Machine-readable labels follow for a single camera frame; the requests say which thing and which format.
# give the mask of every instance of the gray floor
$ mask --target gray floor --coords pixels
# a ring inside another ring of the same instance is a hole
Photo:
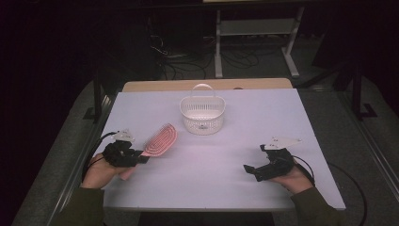
[[[292,52],[300,77],[292,79],[279,47],[285,38],[269,37],[267,42],[244,39],[239,42],[225,40],[223,47],[223,73],[225,78],[287,77],[294,85],[301,84],[322,72],[311,61],[320,39],[297,39]],[[240,44],[252,43],[257,51]],[[168,79],[215,78],[212,54],[194,60],[192,64],[175,64],[166,67]],[[364,225],[396,225],[399,222],[399,202],[395,193],[396,183],[390,181],[399,173],[399,120],[383,101],[378,89],[363,79],[362,101],[371,104],[377,118],[357,121],[350,110],[351,90],[336,92],[331,88],[335,76],[321,81],[299,94],[311,120],[326,160],[349,173],[359,183],[367,199],[367,219]],[[100,133],[92,121],[83,120],[86,110],[93,106],[92,85],[82,91],[59,132],[46,162],[32,185],[13,225],[46,225],[58,206],[65,200],[65,186],[73,186],[74,163],[85,150],[88,138]],[[347,225],[358,225],[364,213],[363,200],[354,183],[340,170],[330,167],[347,209]],[[136,225],[139,213],[105,209],[107,225]],[[274,213],[276,225],[295,225],[294,212]]]

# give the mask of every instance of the pink hairbrush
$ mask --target pink hairbrush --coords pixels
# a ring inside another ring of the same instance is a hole
[[[166,152],[176,141],[177,131],[170,123],[165,124],[144,143],[143,156],[159,156]],[[120,173],[120,179],[127,180],[135,171],[136,167]]]

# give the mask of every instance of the basket handle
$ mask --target basket handle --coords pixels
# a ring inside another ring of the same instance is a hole
[[[214,92],[214,97],[216,96],[214,89],[213,89],[211,86],[209,86],[208,84],[204,84],[204,83],[200,83],[200,84],[196,85],[195,87],[193,87],[193,89],[191,89],[191,94],[190,94],[190,96],[193,96],[193,91],[194,91],[194,89],[200,88],[200,87],[209,88],[211,91]]]

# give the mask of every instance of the white basket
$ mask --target white basket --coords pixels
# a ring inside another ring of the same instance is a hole
[[[193,90],[206,87],[214,96],[193,96]],[[211,135],[222,128],[223,113],[226,103],[223,98],[215,96],[214,89],[207,84],[198,84],[191,89],[191,94],[180,102],[184,116],[184,125],[188,132],[195,135]]]

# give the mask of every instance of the sleeve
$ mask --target sleeve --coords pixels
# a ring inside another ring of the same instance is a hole
[[[341,226],[343,214],[329,206],[316,187],[312,187],[292,198],[299,226]]]
[[[56,216],[52,226],[103,226],[104,191],[101,189],[76,188],[70,202]]]

